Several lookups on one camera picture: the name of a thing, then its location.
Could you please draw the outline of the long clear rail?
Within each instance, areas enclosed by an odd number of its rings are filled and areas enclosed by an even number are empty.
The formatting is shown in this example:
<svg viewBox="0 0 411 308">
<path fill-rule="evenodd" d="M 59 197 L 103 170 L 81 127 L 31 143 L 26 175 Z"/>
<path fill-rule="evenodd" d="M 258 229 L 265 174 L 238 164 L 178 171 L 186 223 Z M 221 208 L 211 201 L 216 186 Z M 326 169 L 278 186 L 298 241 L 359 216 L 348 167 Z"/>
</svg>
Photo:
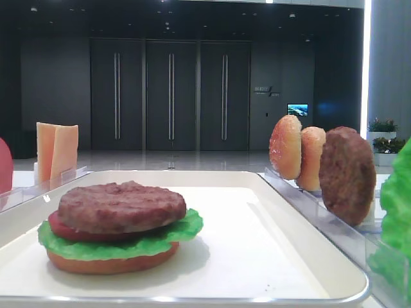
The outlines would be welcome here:
<svg viewBox="0 0 411 308">
<path fill-rule="evenodd" d="M 1 194 L 1 212 L 18 206 L 24 201 L 47 194 L 53 189 L 59 188 L 81 176 L 89 173 L 87 166 L 80 169 L 64 171 L 59 177 L 37 184 L 31 187 L 20 187 Z"/>
<path fill-rule="evenodd" d="M 410 260 L 381 239 L 381 222 L 371 211 L 370 220 L 350 227 L 322 204 L 320 193 L 296 188 L 271 167 L 264 177 L 312 225 L 325 235 L 371 279 L 371 293 L 385 307 L 410 307 Z"/>
</svg>

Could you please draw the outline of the stacked tomato slice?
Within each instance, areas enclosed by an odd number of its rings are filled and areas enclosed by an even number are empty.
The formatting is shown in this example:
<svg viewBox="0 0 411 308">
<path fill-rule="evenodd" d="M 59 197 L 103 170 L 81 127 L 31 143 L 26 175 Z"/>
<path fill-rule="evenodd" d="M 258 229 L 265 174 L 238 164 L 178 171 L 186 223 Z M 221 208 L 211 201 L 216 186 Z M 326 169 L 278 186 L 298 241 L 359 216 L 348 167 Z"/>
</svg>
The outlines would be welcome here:
<svg viewBox="0 0 411 308">
<path fill-rule="evenodd" d="M 133 233 L 123 233 L 123 234 L 92 234 L 89 232 L 84 232 L 81 230 L 75 230 L 63 222 L 61 222 L 58 217 L 57 211 L 54 211 L 48 216 L 48 223 L 50 225 L 51 231 L 66 240 L 78 241 L 78 242 L 115 242 L 115 241 L 126 241 L 129 239 L 137 239 L 144 235 L 149 235 L 150 231 L 147 232 L 133 232 Z"/>
</svg>

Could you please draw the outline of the bottom bun slice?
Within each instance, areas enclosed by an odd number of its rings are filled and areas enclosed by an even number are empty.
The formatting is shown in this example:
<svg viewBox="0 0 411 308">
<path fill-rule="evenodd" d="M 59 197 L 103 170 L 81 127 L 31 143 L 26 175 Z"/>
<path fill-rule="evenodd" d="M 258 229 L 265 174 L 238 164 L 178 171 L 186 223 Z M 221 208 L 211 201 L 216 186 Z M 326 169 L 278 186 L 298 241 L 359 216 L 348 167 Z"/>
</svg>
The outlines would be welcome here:
<svg viewBox="0 0 411 308">
<path fill-rule="evenodd" d="M 109 259 L 95 261 L 81 261 L 65 259 L 49 250 L 46 253 L 52 264 L 62 271 L 88 275 L 114 275 L 148 270 L 168 261 L 178 250 L 179 242 L 172 242 L 171 248 L 156 255 L 139 256 L 129 259 Z"/>
</svg>

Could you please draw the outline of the plain bun slice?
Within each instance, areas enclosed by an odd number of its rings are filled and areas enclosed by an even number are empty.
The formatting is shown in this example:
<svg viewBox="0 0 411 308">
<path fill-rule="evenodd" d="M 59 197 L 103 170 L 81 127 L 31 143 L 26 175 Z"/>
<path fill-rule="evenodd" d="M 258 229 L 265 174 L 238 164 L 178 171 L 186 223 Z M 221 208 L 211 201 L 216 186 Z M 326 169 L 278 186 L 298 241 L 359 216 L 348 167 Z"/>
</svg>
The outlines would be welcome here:
<svg viewBox="0 0 411 308">
<path fill-rule="evenodd" d="M 301 172 L 296 179 L 297 185 L 306 191 L 318 191 L 320 157 L 326 141 L 324 129 L 310 126 L 302 130 Z"/>
</svg>

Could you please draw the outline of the left long clear rail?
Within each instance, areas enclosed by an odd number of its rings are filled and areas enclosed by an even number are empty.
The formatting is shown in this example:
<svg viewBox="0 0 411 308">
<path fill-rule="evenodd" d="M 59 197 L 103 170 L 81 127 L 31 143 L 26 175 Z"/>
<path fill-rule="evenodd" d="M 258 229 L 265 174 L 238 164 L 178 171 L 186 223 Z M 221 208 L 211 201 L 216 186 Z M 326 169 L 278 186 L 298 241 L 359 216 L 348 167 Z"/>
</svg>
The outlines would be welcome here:
<svg viewBox="0 0 411 308">
<path fill-rule="evenodd" d="M 53 189 L 59 188 L 81 176 L 89 173 L 87 166 L 80 169 L 64 171 L 59 177 L 37 184 L 31 187 L 20 187 L 1 194 L 1 212 L 18 206 L 24 201 L 47 194 Z"/>
</svg>

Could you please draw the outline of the upright red tomato slice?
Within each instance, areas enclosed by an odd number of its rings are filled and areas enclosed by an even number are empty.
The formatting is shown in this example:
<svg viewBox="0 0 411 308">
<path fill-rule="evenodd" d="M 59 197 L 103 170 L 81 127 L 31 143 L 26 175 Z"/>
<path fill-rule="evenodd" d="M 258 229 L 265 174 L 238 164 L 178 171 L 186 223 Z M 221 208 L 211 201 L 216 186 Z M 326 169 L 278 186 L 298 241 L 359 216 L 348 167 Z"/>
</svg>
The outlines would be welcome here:
<svg viewBox="0 0 411 308">
<path fill-rule="evenodd" d="M 10 149 L 3 139 L 0 139 L 0 193 L 12 189 L 13 160 Z"/>
</svg>

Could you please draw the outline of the stacked meat patty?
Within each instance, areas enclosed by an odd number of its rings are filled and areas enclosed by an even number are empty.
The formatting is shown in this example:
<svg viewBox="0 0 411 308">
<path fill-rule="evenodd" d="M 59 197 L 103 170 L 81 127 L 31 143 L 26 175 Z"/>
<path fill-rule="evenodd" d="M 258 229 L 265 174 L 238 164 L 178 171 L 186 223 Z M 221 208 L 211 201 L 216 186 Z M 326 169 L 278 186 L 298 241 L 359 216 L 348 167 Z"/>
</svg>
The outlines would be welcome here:
<svg viewBox="0 0 411 308">
<path fill-rule="evenodd" d="M 75 187 L 60 199 L 58 217 L 65 225 L 91 234 L 144 232 L 186 215 L 182 195 L 134 181 Z"/>
</svg>

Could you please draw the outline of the right long clear rail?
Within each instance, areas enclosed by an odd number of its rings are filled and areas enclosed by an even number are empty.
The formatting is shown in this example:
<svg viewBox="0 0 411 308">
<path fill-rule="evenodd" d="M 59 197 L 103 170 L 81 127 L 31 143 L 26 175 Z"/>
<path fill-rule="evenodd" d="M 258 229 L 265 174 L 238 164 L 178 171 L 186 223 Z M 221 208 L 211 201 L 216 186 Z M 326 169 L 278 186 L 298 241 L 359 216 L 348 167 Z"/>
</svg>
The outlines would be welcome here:
<svg viewBox="0 0 411 308">
<path fill-rule="evenodd" d="M 370 220 L 350 227 L 322 204 L 320 193 L 296 188 L 271 167 L 264 177 L 312 225 L 325 235 L 371 279 L 371 293 L 385 307 L 410 307 L 410 260 L 381 239 L 381 222 L 371 211 Z"/>
</svg>

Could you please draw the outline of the stacked green lettuce leaf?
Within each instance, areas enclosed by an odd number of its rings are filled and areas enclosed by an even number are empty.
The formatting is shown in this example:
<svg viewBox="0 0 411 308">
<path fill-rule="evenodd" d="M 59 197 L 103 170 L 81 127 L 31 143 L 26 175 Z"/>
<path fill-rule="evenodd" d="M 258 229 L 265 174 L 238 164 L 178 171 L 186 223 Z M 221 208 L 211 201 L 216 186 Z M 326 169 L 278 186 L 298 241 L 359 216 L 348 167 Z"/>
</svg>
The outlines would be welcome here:
<svg viewBox="0 0 411 308">
<path fill-rule="evenodd" d="M 165 227 L 148 231 L 144 235 L 118 242 L 80 242 L 69 241 L 55 235 L 47 221 L 37 229 L 39 243 L 49 252 L 65 259 L 98 261 L 109 259 L 129 259 L 140 256 L 153 256 L 166 252 L 172 243 L 190 241 L 203 227 L 203 219 L 194 209 L 186 216 Z"/>
</svg>

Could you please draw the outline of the orange cheese slice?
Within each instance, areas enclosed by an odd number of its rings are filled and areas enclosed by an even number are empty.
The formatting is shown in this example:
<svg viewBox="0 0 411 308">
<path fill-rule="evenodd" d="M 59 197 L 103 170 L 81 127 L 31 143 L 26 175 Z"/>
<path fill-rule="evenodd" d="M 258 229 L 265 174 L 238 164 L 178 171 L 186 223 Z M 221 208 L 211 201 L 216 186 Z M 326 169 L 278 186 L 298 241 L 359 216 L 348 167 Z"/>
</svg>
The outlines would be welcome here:
<svg viewBox="0 0 411 308">
<path fill-rule="evenodd" d="M 37 122 L 37 172 L 38 183 L 51 178 L 51 165 L 57 125 Z"/>
<path fill-rule="evenodd" d="M 63 172 L 76 169 L 78 158 L 78 125 L 55 127 L 55 139 L 51 162 L 50 179 L 54 180 Z"/>
</svg>

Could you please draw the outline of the potted flower planters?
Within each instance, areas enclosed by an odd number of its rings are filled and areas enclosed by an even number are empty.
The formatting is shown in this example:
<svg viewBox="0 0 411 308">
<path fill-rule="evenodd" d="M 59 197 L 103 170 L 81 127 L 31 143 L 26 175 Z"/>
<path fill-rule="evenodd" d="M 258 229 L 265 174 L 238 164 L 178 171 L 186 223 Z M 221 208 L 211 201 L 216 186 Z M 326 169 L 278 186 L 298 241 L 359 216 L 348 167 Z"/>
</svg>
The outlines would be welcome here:
<svg viewBox="0 0 411 308">
<path fill-rule="evenodd" d="M 374 163 L 380 167 L 391 166 L 405 140 L 397 137 L 398 126 L 392 119 L 375 117 L 369 122 L 367 140 L 374 153 Z"/>
</svg>

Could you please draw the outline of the small wall screen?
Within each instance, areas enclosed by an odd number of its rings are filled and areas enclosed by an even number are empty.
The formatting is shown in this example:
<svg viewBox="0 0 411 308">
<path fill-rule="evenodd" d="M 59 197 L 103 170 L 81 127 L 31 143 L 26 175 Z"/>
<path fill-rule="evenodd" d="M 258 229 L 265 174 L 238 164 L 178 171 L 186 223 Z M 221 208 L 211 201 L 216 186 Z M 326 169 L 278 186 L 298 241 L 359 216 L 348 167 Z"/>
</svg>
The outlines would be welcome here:
<svg viewBox="0 0 411 308">
<path fill-rule="evenodd" d="M 304 117 L 308 115 L 307 104 L 287 104 L 287 114 Z"/>
</svg>

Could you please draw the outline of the dark triple door panels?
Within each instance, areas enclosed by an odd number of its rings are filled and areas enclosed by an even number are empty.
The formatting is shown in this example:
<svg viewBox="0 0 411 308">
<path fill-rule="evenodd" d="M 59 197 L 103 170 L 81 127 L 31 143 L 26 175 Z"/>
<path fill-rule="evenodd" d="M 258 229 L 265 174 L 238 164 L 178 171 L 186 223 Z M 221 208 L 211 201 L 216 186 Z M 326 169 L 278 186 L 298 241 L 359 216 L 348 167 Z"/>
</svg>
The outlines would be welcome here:
<svg viewBox="0 0 411 308">
<path fill-rule="evenodd" d="M 246 150 L 250 46 L 91 40 L 92 148 Z"/>
</svg>

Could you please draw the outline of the white rectangular tray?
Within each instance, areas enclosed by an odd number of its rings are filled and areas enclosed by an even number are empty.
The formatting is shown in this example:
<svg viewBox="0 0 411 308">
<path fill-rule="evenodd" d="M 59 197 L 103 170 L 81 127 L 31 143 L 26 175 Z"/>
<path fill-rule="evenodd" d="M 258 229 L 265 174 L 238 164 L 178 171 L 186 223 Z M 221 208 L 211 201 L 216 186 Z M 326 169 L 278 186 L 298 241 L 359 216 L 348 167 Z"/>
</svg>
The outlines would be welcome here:
<svg viewBox="0 0 411 308">
<path fill-rule="evenodd" d="M 166 187 L 204 220 L 164 264 L 124 275 L 56 269 L 37 228 L 78 186 Z M 266 180 L 244 171 L 98 171 L 1 214 L 2 307 L 360 307 L 367 274 Z"/>
</svg>

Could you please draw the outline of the sesame top bun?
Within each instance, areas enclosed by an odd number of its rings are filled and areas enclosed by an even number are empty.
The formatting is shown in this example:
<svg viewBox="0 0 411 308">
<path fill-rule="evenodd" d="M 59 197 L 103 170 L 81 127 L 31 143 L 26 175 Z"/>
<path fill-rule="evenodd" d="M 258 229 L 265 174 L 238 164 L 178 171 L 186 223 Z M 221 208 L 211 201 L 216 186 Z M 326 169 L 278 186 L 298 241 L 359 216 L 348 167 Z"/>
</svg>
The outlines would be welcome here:
<svg viewBox="0 0 411 308">
<path fill-rule="evenodd" d="M 286 180 L 295 180 L 301 172 L 301 128 L 297 116 L 285 115 L 276 123 L 270 137 L 270 161 Z"/>
</svg>

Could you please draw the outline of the upright brown meat patty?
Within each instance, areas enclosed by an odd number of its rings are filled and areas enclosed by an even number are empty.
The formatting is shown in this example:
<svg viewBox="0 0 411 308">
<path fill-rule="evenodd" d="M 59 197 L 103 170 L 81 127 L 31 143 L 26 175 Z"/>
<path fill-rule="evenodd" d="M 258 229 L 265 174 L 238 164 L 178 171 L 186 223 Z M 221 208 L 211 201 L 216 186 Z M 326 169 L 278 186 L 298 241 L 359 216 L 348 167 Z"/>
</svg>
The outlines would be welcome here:
<svg viewBox="0 0 411 308">
<path fill-rule="evenodd" d="M 325 207 L 352 227 L 362 223 L 374 198 L 376 170 L 370 144 L 353 128 L 326 133 L 319 182 Z"/>
</svg>

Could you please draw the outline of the upright green lettuce leaf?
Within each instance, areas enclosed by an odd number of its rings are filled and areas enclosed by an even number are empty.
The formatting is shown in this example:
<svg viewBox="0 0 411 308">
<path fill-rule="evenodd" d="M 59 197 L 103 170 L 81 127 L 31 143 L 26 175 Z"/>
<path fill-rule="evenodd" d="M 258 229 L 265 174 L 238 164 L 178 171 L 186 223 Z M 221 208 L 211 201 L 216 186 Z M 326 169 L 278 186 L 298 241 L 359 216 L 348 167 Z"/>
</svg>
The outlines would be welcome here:
<svg viewBox="0 0 411 308">
<path fill-rule="evenodd" d="M 381 186 L 383 246 L 369 257 L 370 268 L 410 299 L 410 141 L 393 161 L 393 172 Z"/>
</svg>

